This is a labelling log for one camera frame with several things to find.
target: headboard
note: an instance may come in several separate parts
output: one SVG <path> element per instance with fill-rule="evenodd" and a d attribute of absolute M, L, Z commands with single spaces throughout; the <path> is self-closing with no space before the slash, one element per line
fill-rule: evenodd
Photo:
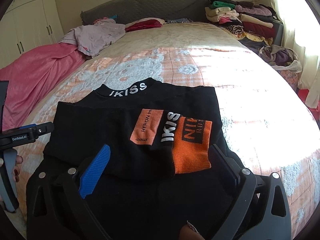
<path fill-rule="evenodd" d="M 81 12 L 83 25 L 95 20 L 117 15 L 117 23 L 127 24 L 147 17 L 164 20 L 189 18 L 193 21 L 208 22 L 204 8 L 210 0 L 112 0 Z"/>

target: silver bolt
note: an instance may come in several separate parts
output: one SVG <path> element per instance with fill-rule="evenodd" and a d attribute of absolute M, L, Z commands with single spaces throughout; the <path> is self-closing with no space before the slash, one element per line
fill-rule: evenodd
<path fill-rule="evenodd" d="M 243 173 L 244 175 L 249 175 L 251 172 L 250 172 L 249 169 L 244 168 L 244 169 L 242 169 L 242 173 Z"/>
<path fill-rule="evenodd" d="M 68 173 L 70 174 L 70 175 L 72 175 L 72 174 L 75 174 L 76 173 L 76 169 L 75 168 L 70 168 L 69 170 L 68 170 Z"/>
<path fill-rule="evenodd" d="M 280 175 L 276 172 L 273 172 L 272 173 L 272 177 L 274 177 L 275 179 L 279 179 L 280 178 Z"/>
<path fill-rule="evenodd" d="M 39 178 L 43 179 L 44 177 L 45 177 L 45 172 L 41 172 L 41 173 L 39 174 Z"/>

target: green towel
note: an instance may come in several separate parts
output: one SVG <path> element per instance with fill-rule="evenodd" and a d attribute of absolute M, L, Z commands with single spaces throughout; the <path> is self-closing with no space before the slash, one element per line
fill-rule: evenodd
<path fill-rule="evenodd" d="M 226 3 L 226 2 L 219 2 L 219 1 L 214 1 L 212 5 L 210 5 L 211 9 L 219 8 L 219 7 L 230 7 L 231 9 L 234 9 L 236 6 L 231 3 Z"/>

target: blue gripper pad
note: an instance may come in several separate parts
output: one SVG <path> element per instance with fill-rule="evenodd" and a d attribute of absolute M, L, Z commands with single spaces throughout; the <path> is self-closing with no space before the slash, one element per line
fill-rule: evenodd
<path fill-rule="evenodd" d="M 84 199 L 92 194 L 102 172 L 110 160 L 110 147 L 104 145 L 80 178 L 79 194 Z"/>

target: bed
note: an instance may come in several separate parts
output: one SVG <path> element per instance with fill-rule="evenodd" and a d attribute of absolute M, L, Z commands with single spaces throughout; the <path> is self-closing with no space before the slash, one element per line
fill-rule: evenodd
<path fill-rule="evenodd" d="M 320 200 L 320 131 L 310 111 L 267 63 L 225 31 L 201 19 L 209 0 L 183 0 L 183 4 L 182 0 L 156 0 L 157 6 L 153 7 L 151 0 L 132 0 L 137 2 L 122 13 L 129 1 L 114 0 L 82 12 L 83 22 L 90 24 L 113 14 L 118 14 L 118 23 L 123 24 L 142 17 L 186 17 L 196 22 L 126 33 L 58 84 L 24 123 L 53 121 L 58 101 L 79 101 L 102 83 L 121 90 L 152 77 L 175 85 L 214 86 L 229 148 L 255 174 L 280 174 L 294 238 Z M 161 5 L 172 2 L 176 6 L 164 11 Z M 24 159 L 17 183 L 24 216 L 26 183 L 43 159 L 49 138 L 45 135 L 36 143 L 17 148 Z"/>

